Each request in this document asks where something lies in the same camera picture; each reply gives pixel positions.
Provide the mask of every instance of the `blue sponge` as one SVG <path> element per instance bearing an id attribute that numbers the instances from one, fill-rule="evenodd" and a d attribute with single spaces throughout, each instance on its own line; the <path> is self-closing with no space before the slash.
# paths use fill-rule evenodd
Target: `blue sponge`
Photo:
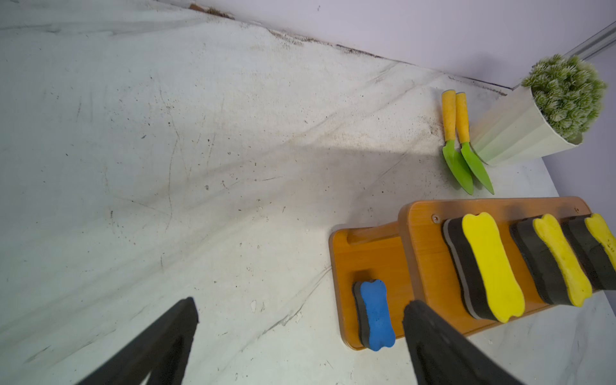
<path id="1" fill-rule="evenodd" d="M 359 318 L 359 339 L 373 351 L 383 346 L 392 347 L 395 342 L 394 328 L 389 318 L 387 288 L 381 280 L 355 282 L 353 295 Z"/>

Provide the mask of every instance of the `artificial plant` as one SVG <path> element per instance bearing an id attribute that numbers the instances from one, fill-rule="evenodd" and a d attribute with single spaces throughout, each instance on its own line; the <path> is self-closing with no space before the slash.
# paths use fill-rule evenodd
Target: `artificial plant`
<path id="1" fill-rule="evenodd" d="M 592 64 L 561 55 L 539 60 L 522 85 L 532 90 L 548 124 L 569 142 L 581 142 L 601 112 L 607 88 Z"/>

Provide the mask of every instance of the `green trowel blade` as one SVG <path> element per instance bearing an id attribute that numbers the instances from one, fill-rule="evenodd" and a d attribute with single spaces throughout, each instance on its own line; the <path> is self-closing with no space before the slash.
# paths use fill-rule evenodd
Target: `green trowel blade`
<path id="1" fill-rule="evenodd" d="M 492 187 L 490 176 L 485 170 L 484 164 L 483 162 L 481 162 L 481 159 L 479 159 L 477 154 L 475 154 L 471 149 L 471 145 L 469 144 L 469 142 L 462 143 L 462 156 L 464 157 L 464 160 L 466 160 L 466 163 L 468 164 L 472 173 L 475 174 L 477 179 L 479 179 L 479 182 L 481 182 L 481 184 L 484 185 L 485 188 L 487 188 L 488 191 L 492 193 L 492 195 L 494 195 L 494 188 Z"/>
<path id="2" fill-rule="evenodd" d="M 472 174 L 462 155 L 456 151 L 455 140 L 448 140 L 443 147 L 443 156 L 464 191 L 472 195 Z"/>

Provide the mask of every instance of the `white plant pot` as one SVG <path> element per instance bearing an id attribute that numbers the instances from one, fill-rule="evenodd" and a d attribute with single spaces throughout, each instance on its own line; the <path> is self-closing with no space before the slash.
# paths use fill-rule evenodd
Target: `white plant pot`
<path id="1" fill-rule="evenodd" d="M 579 145 L 554 131 L 535 105 L 530 88 L 522 86 L 497 100 L 471 126 L 470 135 L 473 149 L 490 165 L 537 159 Z"/>

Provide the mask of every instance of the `stain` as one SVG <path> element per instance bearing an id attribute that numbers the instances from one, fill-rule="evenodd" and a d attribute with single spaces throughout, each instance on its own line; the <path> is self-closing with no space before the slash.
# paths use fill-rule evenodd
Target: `stain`
<path id="1" fill-rule="evenodd" d="M 465 82 L 463 80 L 460 80 L 459 78 L 456 78 L 454 76 L 447 76 L 447 77 L 450 78 L 451 80 L 455 80 L 455 81 L 459 81 L 460 83 L 468 84 L 467 82 Z M 503 87 L 503 88 L 507 88 L 507 87 L 499 86 L 498 84 L 486 83 L 486 82 L 483 82 L 481 80 L 467 78 L 467 77 L 464 77 L 464 76 L 462 76 L 462 78 L 465 79 L 465 80 L 469 80 L 470 81 L 469 83 L 472 86 L 483 88 L 483 89 L 486 89 L 488 91 L 496 92 L 497 94 L 499 94 L 501 96 L 507 96 L 507 94 L 505 94 L 503 91 L 501 91 L 499 89 L 492 88 L 492 87 L 488 87 L 486 84 L 491 84 L 492 86 L 498 86 L 498 87 Z"/>
<path id="2" fill-rule="evenodd" d="M 43 349 L 43 350 L 41 350 L 41 351 L 39 351 L 39 352 L 37 352 L 37 353 L 34 353 L 32 356 L 30 356 L 30 358 L 28 358 L 27 360 L 25 360 L 23 363 L 28 363 L 28 362 L 32 362 L 32 361 L 34 361 L 34 360 L 38 357 L 38 355 L 39 355 L 40 353 L 43 353 L 44 351 L 46 351 L 46 350 L 47 350 L 47 349 L 49 349 L 50 347 L 51 347 L 51 345 L 47 346 L 45 349 Z"/>
<path id="3" fill-rule="evenodd" d="M 136 203 L 136 204 L 137 204 L 137 205 L 139 205 L 139 206 L 143 206 L 143 207 L 145 207 L 145 208 L 148 208 L 148 209 L 150 209 L 150 210 L 154 210 L 154 211 L 156 211 L 156 212 L 158 212 L 158 213 L 161 213 L 161 214 L 164 214 L 164 215 L 169 215 L 168 213 L 166 213 L 166 212 L 164 212 L 164 211 L 160 211 L 159 209 L 155 209 L 154 207 L 149 207 L 148 205 L 144 205 L 143 203 L 141 203 L 141 202 L 137 202 L 136 200 L 126 199 L 126 198 L 118 197 L 118 196 L 116 196 L 116 195 L 114 195 L 114 197 L 115 197 L 115 198 L 118 198 L 118 199 L 125 200 L 125 201 L 130 201 L 131 203 Z"/>
<path id="4" fill-rule="evenodd" d="M 267 31 L 269 33 L 271 33 L 272 35 L 274 35 L 275 37 L 277 37 L 278 39 L 286 41 L 287 43 L 293 44 L 295 46 L 303 46 L 304 43 L 327 44 L 325 42 L 322 42 L 322 41 L 319 41 L 319 40 L 316 40 L 316 39 L 313 39 L 313 38 L 308 38 L 307 36 L 301 36 L 301 35 L 298 35 L 298 34 L 279 32 L 279 31 L 275 31 L 275 30 L 267 30 Z"/>
<path id="5" fill-rule="evenodd" d="M 270 330 L 274 329 L 276 326 L 278 325 L 282 325 L 282 326 L 286 326 L 286 324 L 292 319 L 294 318 L 296 315 L 298 315 L 298 313 L 300 313 L 300 311 L 302 310 L 302 308 L 304 307 L 304 304 L 306 303 L 306 301 L 308 300 L 308 298 L 310 298 L 310 296 L 312 295 L 312 293 L 314 293 L 314 291 L 318 288 L 318 286 L 321 284 L 323 278 L 327 275 L 328 272 L 331 271 L 331 266 L 326 267 L 314 280 L 313 283 L 310 283 L 309 286 L 305 287 L 304 289 L 300 290 L 297 294 L 295 294 L 294 298 L 291 299 L 293 300 L 298 300 L 298 306 L 297 306 L 297 310 L 295 307 L 292 307 L 291 310 L 281 319 L 279 319 L 277 322 L 275 322 L 272 326 L 270 326 L 268 329 L 264 330 L 256 339 L 261 338 L 262 336 L 264 336 L 265 334 L 267 334 Z"/>
<path id="6" fill-rule="evenodd" d="M 235 17 L 233 17 L 233 15 L 231 15 L 230 13 L 219 11 L 219 10 L 217 10 L 214 7 L 203 8 L 203 7 L 198 6 L 195 3 L 192 3 L 188 7 L 188 9 L 192 9 L 192 10 L 196 10 L 196 11 L 199 11 L 199 12 L 203 12 L 204 14 L 208 14 L 208 15 L 224 17 L 224 18 L 229 18 L 231 20 L 235 20 Z"/>
<path id="7" fill-rule="evenodd" d="M 389 73 L 389 70 L 394 68 L 399 63 L 400 62 L 391 62 L 390 64 L 386 65 L 385 68 L 383 68 L 381 71 L 379 71 L 379 74 L 376 77 L 374 77 L 373 79 L 370 80 L 370 82 L 374 83 L 374 84 L 380 83 L 381 81 L 383 81 L 383 79 L 385 79 L 387 77 L 387 74 Z"/>
<path id="8" fill-rule="evenodd" d="M 133 315 L 133 316 L 131 317 L 130 321 L 132 321 L 132 320 L 133 320 L 136 316 L 138 316 L 139 314 L 141 314 L 141 313 L 145 310 L 145 308 L 146 308 L 146 307 L 148 307 L 148 305 L 143 306 L 143 308 L 141 308 L 141 310 L 140 310 L 140 311 L 138 311 L 135 315 Z"/>
<path id="9" fill-rule="evenodd" d="M 116 329 L 113 329 L 113 330 L 108 331 L 108 332 L 106 332 L 106 333 L 101 332 L 101 333 L 99 333 L 99 334 L 95 335 L 95 336 L 94 336 L 94 338 L 93 338 L 91 341 L 86 342 L 86 343 L 85 343 L 85 344 L 83 344 L 83 345 L 82 345 L 79 349 L 75 350 L 74 352 L 72 352 L 71 354 L 69 354 L 68 356 L 64 357 L 63 359 L 61 359 L 61 360 L 60 360 L 60 361 L 58 361 L 58 362 L 64 361 L 65 359 L 67 359 L 67 358 L 69 358 L 70 356 L 72 356 L 73 354 L 77 353 L 78 351 L 80 351 L 80 350 L 81 350 L 81 349 L 83 349 L 84 347 L 86 347 L 86 346 L 88 346 L 88 345 L 91 345 L 91 344 L 95 343 L 95 342 L 96 342 L 96 341 L 98 341 L 99 339 L 101 339 L 101 338 L 103 338 L 103 337 L 105 337 L 105 336 L 107 336 L 107 335 L 109 335 L 109 334 L 113 333 L 114 331 L 116 331 Z"/>
<path id="10" fill-rule="evenodd" d="M 385 174 L 387 174 L 389 171 L 391 171 L 394 167 L 396 167 L 398 164 L 400 164 L 401 161 L 404 160 L 404 158 L 408 155 L 408 151 L 403 153 L 400 158 L 398 158 L 398 160 L 394 163 L 393 166 L 391 166 L 390 168 L 388 168 L 387 170 L 385 170 L 385 172 L 382 172 L 381 175 L 378 176 L 378 178 L 376 178 L 377 181 L 381 180 L 381 178 L 383 176 L 385 176 Z"/>
<path id="11" fill-rule="evenodd" d="M 212 144 L 209 146 L 208 159 L 205 161 L 205 170 L 208 170 L 209 167 L 209 159 L 212 157 L 212 150 L 214 149 L 214 141 L 216 140 L 216 133 L 214 133 L 214 137 L 212 138 Z"/>
<path id="12" fill-rule="evenodd" d="M 344 52 L 345 54 L 353 54 L 353 55 L 368 55 L 371 57 L 376 57 L 377 59 L 385 59 L 385 60 L 389 60 L 386 57 L 383 56 L 378 56 L 378 55 L 373 55 L 369 52 L 366 51 L 360 51 L 358 49 L 354 49 L 354 48 L 349 48 L 349 47 L 345 47 L 345 46 L 341 46 L 340 44 L 336 44 L 334 46 L 335 48 L 341 50 L 342 52 Z"/>
<path id="13" fill-rule="evenodd" d="M 176 136 L 176 143 L 173 145 L 173 151 L 171 152 L 171 159 L 169 160 L 169 179 L 167 181 L 167 196 L 169 197 L 169 221 L 164 231 L 167 232 L 171 219 L 173 218 L 173 204 L 171 203 L 171 166 L 173 165 L 173 155 L 176 153 L 177 141 L 179 137 Z"/>
<path id="14" fill-rule="evenodd" d="M 443 136 L 443 122 L 441 120 L 428 116 L 419 116 L 419 118 L 430 127 L 430 134 L 437 137 Z"/>
<path id="15" fill-rule="evenodd" d="M 195 18 L 192 20 L 173 20 L 168 22 L 161 21 L 149 21 L 144 20 L 140 22 L 116 22 L 113 23 L 113 28 L 109 28 L 109 23 L 90 23 L 88 26 L 80 26 L 80 23 L 66 22 L 66 23 L 52 23 L 41 25 L 10 25 L 0 27 L 0 31 L 12 31 L 12 30 L 33 30 L 41 31 L 53 34 L 85 34 L 88 33 L 111 33 L 111 36 L 118 36 L 122 34 L 142 34 L 156 31 L 172 30 L 176 28 L 185 28 L 187 26 L 202 24 L 202 18 Z"/>

